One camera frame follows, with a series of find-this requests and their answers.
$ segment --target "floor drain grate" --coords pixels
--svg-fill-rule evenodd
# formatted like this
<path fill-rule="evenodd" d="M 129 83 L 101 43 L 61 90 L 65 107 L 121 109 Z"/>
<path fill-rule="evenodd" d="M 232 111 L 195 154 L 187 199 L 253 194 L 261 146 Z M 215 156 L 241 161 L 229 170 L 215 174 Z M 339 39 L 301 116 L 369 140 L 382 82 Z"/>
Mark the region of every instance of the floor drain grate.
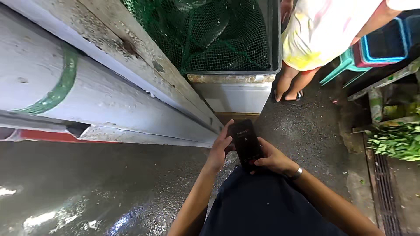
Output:
<path fill-rule="evenodd" d="M 373 155 L 375 181 L 383 228 L 386 236 L 401 236 L 401 228 L 395 204 L 395 196 L 391 185 L 391 173 L 386 156 Z"/>

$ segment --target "human hand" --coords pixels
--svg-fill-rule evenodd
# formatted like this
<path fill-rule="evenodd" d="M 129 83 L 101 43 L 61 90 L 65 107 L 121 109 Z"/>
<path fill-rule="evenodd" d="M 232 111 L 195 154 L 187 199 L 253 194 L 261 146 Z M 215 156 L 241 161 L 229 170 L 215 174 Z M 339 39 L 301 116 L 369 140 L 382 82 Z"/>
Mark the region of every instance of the human hand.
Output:
<path fill-rule="evenodd" d="M 362 37 L 358 37 L 358 36 L 354 37 L 350 46 L 353 46 L 355 43 L 357 43 L 360 40 L 360 38 L 362 38 Z"/>
<path fill-rule="evenodd" d="M 206 163 L 204 164 L 203 170 L 210 171 L 212 173 L 217 173 L 223 167 L 225 163 L 226 154 L 228 152 L 235 150 L 235 146 L 229 145 L 232 142 L 232 137 L 226 137 L 228 133 L 229 125 L 233 124 L 234 121 L 230 120 L 222 131 L 219 134 L 219 137 L 213 143 L 213 146 L 210 150 L 209 157 L 207 158 Z"/>
<path fill-rule="evenodd" d="M 258 137 L 258 140 L 260 141 L 262 152 L 266 158 L 256 160 L 254 165 L 265 166 L 273 172 L 285 174 L 288 177 L 292 177 L 296 173 L 299 169 L 299 165 L 296 164 L 296 162 L 289 159 L 280 150 L 264 139 Z"/>
<path fill-rule="evenodd" d="M 280 3 L 281 22 L 290 17 L 293 10 L 293 0 L 282 0 Z"/>

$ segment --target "silver watch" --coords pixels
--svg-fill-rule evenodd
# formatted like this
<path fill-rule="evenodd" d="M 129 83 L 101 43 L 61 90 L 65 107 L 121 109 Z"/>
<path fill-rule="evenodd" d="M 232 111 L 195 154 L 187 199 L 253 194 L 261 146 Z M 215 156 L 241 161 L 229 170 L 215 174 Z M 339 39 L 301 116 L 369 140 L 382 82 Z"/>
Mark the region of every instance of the silver watch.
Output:
<path fill-rule="evenodd" d="M 299 167 L 299 169 L 297 169 L 296 173 L 292 177 L 290 177 L 289 179 L 290 180 L 297 180 L 300 177 L 300 175 L 302 174 L 302 171 L 303 171 L 302 167 Z"/>

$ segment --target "green net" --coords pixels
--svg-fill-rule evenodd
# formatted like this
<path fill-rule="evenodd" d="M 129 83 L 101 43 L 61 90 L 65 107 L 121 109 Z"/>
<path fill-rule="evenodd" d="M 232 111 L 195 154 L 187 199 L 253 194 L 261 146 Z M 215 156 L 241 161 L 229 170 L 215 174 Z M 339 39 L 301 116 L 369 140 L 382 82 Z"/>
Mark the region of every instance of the green net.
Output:
<path fill-rule="evenodd" d="M 121 1 L 181 74 L 270 67 L 256 0 Z"/>

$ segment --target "smartphone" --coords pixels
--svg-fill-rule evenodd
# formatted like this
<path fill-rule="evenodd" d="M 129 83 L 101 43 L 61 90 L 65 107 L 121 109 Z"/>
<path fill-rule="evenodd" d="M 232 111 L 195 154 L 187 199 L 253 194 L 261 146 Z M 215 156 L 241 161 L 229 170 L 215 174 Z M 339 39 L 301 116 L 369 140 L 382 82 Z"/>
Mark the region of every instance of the smartphone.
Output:
<path fill-rule="evenodd" d="M 228 133 L 232 136 L 242 168 L 247 172 L 256 170 L 258 167 L 254 165 L 254 162 L 263 158 L 264 154 L 252 121 L 248 119 L 234 123 L 229 126 Z"/>

